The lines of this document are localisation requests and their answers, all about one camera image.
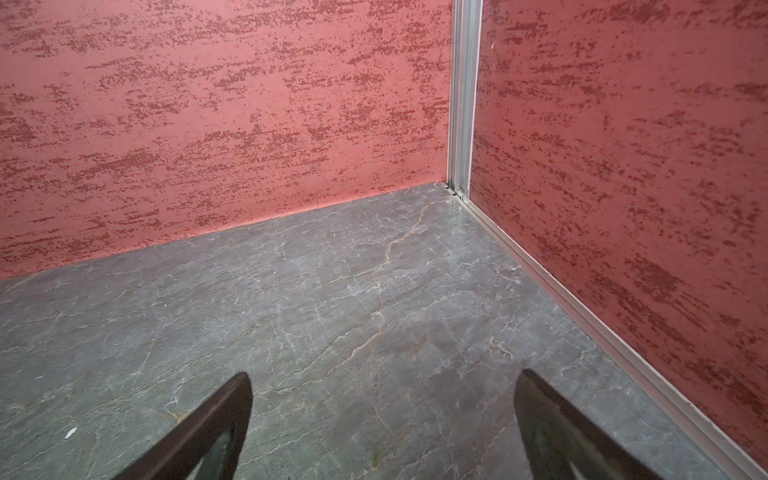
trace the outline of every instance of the marble floor tile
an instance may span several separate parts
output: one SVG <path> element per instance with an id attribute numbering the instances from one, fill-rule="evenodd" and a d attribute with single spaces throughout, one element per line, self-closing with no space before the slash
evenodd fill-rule
<path id="1" fill-rule="evenodd" d="M 0 324 L 9 480 L 110 478 L 240 370 L 236 478 L 530 478 L 525 367 L 663 477 L 726 478 L 437 184 L 7 280 Z"/>

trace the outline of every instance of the metal baseboard trim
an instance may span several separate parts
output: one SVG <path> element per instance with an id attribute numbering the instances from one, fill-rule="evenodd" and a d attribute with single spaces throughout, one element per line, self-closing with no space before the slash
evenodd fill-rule
<path id="1" fill-rule="evenodd" d="M 768 473 L 720 427 L 686 399 L 488 215 L 465 196 L 457 195 L 456 199 L 726 475 L 733 480 L 768 480 Z"/>

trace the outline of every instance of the metal corner post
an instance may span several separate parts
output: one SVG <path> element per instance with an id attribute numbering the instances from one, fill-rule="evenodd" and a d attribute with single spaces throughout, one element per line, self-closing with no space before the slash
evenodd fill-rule
<path id="1" fill-rule="evenodd" d="M 462 198 L 469 194 L 472 166 L 481 20 L 482 0 L 454 0 L 448 186 Z"/>

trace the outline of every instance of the red textured wall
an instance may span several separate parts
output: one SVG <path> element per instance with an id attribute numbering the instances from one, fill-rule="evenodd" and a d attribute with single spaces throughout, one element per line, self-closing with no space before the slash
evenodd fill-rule
<path id="1" fill-rule="evenodd" d="M 0 22 L 0 277 L 445 179 L 451 0 L 10 0 Z"/>
<path id="2" fill-rule="evenodd" d="M 483 18 L 470 198 L 768 467 L 768 3 Z"/>

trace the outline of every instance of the textured wall surface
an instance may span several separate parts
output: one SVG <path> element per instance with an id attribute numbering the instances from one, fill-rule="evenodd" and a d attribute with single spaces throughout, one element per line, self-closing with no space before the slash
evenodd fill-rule
<path id="1" fill-rule="evenodd" d="M 0 277 L 444 179 L 450 0 L 8 0 L 0 22 Z"/>
<path id="2" fill-rule="evenodd" d="M 768 4 L 483 15 L 470 198 L 768 467 Z"/>

